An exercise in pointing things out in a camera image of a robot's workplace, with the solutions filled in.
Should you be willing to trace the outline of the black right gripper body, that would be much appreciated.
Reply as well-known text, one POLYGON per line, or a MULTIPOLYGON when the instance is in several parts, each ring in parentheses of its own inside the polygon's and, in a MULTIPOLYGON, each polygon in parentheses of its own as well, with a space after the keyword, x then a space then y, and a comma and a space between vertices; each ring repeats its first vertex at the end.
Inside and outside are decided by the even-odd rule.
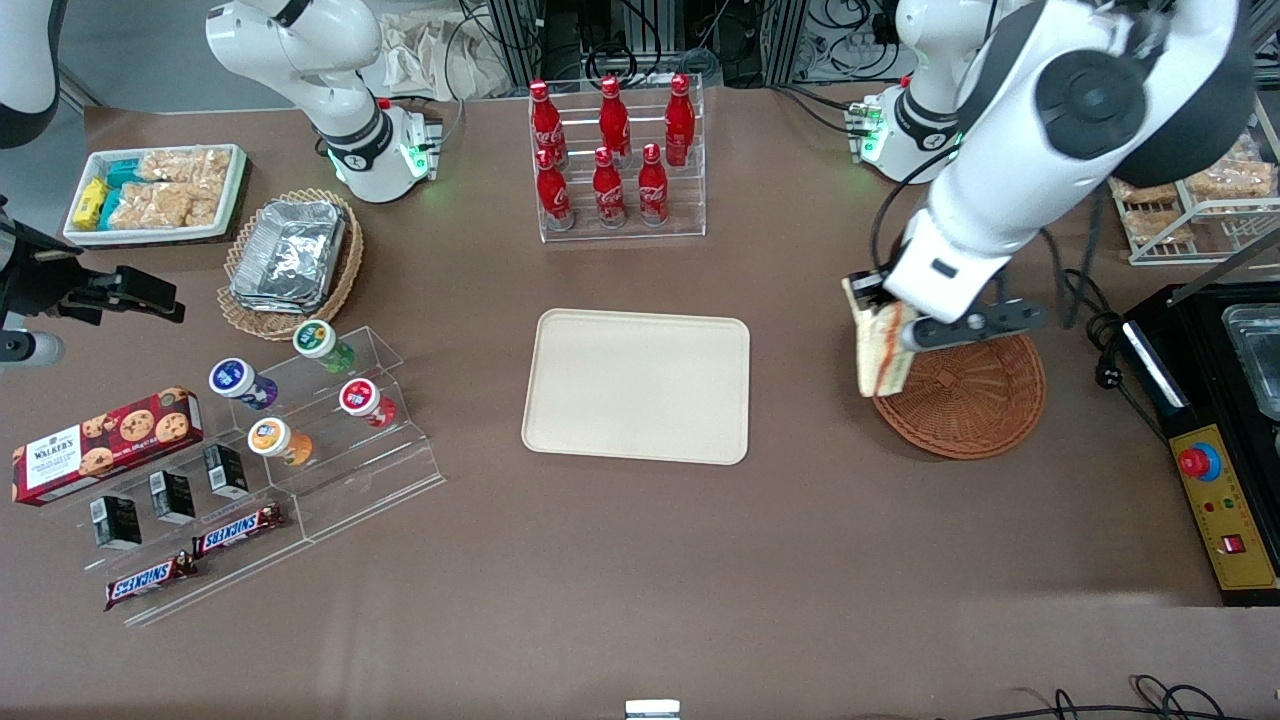
POLYGON ((100 323, 115 307, 106 273, 81 265, 82 249, 20 222, 3 223, 3 315, 73 316, 100 323))

